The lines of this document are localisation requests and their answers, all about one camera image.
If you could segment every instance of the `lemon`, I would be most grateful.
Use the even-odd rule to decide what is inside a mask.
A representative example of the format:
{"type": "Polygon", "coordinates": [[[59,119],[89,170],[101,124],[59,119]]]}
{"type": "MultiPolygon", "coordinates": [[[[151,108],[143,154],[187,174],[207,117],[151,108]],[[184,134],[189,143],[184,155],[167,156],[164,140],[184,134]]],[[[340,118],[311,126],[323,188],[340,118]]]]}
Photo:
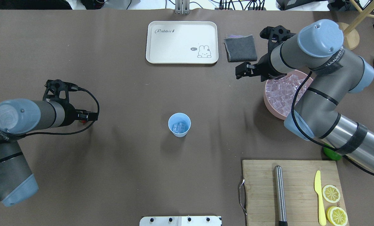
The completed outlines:
{"type": "Polygon", "coordinates": [[[327,185],[322,189],[322,196],[330,203],[337,203],[340,199],[340,192],[337,187],[327,185]]]}
{"type": "Polygon", "coordinates": [[[345,226],[348,222],[346,211],[337,206],[328,208],[326,218],[334,226],[345,226]]]}

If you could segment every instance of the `gray napkin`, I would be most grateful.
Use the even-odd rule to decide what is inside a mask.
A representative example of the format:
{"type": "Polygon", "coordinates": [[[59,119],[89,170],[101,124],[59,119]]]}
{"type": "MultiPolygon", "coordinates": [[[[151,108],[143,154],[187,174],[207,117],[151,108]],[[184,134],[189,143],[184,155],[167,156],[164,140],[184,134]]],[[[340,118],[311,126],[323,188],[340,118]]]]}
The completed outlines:
{"type": "Polygon", "coordinates": [[[225,46],[229,62],[256,61],[258,59],[253,35],[232,35],[225,38],[225,46]]]}

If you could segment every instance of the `bowl of ice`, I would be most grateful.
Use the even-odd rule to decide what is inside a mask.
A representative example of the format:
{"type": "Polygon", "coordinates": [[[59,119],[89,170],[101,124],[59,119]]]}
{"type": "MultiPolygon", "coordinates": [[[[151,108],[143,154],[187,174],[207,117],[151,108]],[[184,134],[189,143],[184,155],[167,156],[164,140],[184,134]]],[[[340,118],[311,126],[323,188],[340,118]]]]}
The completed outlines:
{"type": "MultiPolygon", "coordinates": [[[[294,95],[299,85],[307,77],[306,73],[294,70],[281,79],[267,80],[263,91],[266,108],[277,118],[285,120],[291,111],[294,95]]],[[[310,86],[312,78],[304,84],[296,99],[296,103],[310,86]]]]}

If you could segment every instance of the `yellow knife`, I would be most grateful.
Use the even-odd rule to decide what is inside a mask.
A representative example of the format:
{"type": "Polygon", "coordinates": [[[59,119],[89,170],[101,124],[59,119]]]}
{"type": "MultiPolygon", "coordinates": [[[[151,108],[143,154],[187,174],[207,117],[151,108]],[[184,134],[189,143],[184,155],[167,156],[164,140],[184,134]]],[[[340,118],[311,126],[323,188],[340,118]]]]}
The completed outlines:
{"type": "Polygon", "coordinates": [[[314,190],[318,194],[318,222],[320,225],[326,225],[325,209],[322,200],[321,172],[317,170],[314,180],[314,190]]]}

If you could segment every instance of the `black tape band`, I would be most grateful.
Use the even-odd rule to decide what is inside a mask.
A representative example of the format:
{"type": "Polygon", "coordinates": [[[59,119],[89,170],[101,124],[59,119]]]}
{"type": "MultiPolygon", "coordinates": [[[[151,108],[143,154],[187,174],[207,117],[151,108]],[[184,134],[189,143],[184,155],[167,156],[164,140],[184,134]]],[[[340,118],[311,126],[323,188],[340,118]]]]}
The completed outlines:
{"type": "Polygon", "coordinates": [[[340,116],[341,116],[341,114],[338,113],[338,117],[336,117],[336,120],[333,123],[333,125],[329,128],[329,130],[324,135],[322,135],[321,137],[319,137],[321,140],[324,139],[325,137],[327,137],[332,132],[332,130],[335,129],[336,125],[338,124],[338,122],[340,120],[340,116]]]}
{"type": "Polygon", "coordinates": [[[280,55],[280,59],[282,60],[282,62],[286,65],[286,67],[290,68],[290,69],[296,69],[295,67],[290,67],[290,65],[288,65],[286,63],[286,61],[283,59],[283,56],[282,56],[282,47],[283,47],[283,43],[282,45],[280,46],[280,49],[279,49],[279,55],[280,55]]]}
{"type": "Polygon", "coordinates": [[[310,70],[317,75],[326,75],[341,69],[343,66],[339,63],[339,61],[342,59],[344,52],[345,48],[342,46],[336,53],[332,55],[331,58],[329,58],[328,61],[317,68],[310,68],[310,70]]]}
{"type": "Polygon", "coordinates": [[[317,90],[317,89],[314,89],[314,88],[312,88],[312,87],[308,87],[307,90],[308,90],[308,91],[311,91],[311,92],[313,92],[313,93],[316,93],[316,94],[318,94],[318,95],[320,95],[320,96],[323,96],[325,99],[329,100],[330,102],[332,102],[332,103],[335,104],[336,106],[339,104],[339,102],[337,102],[337,101],[336,101],[335,99],[333,99],[331,96],[329,96],[328,94],[323,93],[323,92],[321,92],[321,91],[319,91],[319,90],[317,90]]]}
{"type": "Polygon", "coordinates": [[[338,150],[336,150],[336,153],[340,155],[346,155],[350,154],[353,151],[355,151],[363,142],[365,136],[367,135],[368,129],[361,123],[357,123],[357,129],[353,136],[347,141],[346,144],[344,144],[342,147],[340,147],[338,150]]]}
{"type": "Polygon", "coordinates": [[[56,112],[56,108],[53,106],[53,104],[51,104],[50,103],[50,101],[46,101],[46,102],[48,102],[49,104],[50,104],[50,106],[53,108],[53,110],[54,110],[54,120],[53,120],[53,122],[52,122],[52,124],[48,127],[48,128],[50,128],[52,125],[54,125],[54,123],[56,122],[56,119],[57,119],[57,112],[56,112]]]}
{"type": "Polygon", "coordinates": [[[20,153],[12,154],[12,155],[10,155],[10,156],[7,156],[7,157],[5,157],[5,158],[0,159],[0,163],[2,163],[2,162],[4,162],[4,161],[7,161],[7,160],[10,160],[10,159],[13,159],[13,158],[15,158],[15,157],[17,157],[17,156],[20,156],[20,155],[23,155],[23,153],[20,152],[20,153]]]}

